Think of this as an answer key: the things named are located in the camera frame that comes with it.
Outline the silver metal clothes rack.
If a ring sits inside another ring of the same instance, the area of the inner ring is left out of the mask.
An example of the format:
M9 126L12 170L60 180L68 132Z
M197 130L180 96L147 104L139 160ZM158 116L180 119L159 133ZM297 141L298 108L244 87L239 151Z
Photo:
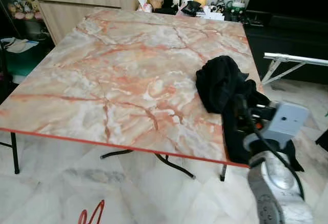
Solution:
M288 55L288 54L281 54L281 53L264 53L264 58L269 58L271 60L271 63L269 64L269 69L264 75L264 77L261 79L262 85L267 85L269 83L272 83L278 79L283 78L284 76L290 74L291 72L300 69L300 67L303 67L306 64L309 65L316 65L316 66L324 66L328 67L328 60L320 59L320 58L310 58L310 57L298 57L294 55ZM274 72L276 72L277 68L281 63L286 62L293 62L297 63L295 66L291 67L290 69L273 76Z

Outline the orange marble pattern table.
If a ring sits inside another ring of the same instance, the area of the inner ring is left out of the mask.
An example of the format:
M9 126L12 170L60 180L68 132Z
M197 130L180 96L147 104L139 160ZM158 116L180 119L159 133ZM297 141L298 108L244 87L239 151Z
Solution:
M195 87L221 55L262 90L241 23L95 8L0 103L0 130L235 166Z

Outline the black garment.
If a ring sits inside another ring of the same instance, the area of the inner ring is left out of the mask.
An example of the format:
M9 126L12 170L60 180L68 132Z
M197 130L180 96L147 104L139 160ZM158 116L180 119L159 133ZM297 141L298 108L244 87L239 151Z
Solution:
M228 158L246 165L251 156L250 152L243 147L247 128L240 123L237 109L242 103L246 103L249 107L255 105L272 107L276 103L272 103L267 96L257 91L255 81L242 72L237 63L226 55L209 60L200 70L197 70L195 76L195 86L204 108L207 112L220 114L222 118ZM291 157L291 166L296 172L304 171L297 160L293 143L283 152Z

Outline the teal storage box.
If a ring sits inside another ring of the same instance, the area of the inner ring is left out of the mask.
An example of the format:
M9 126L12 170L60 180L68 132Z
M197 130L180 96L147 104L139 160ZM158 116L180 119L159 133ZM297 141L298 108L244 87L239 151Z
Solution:
M28 76L30 72L39 65L46 57L48 50L31 48L22 53L7 52L8 70L13 76Z

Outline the black television console cabinet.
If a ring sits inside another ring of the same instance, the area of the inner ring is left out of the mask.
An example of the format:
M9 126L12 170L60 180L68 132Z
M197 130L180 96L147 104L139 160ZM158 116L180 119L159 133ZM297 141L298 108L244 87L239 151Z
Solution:
M244 31L261 78L267 73L271 63L269 58L264 58L265 53L320 59L328 57L325 34L253 25L244 25ZM328 67L305 64L285 75L283 79L326 85L328 84Z

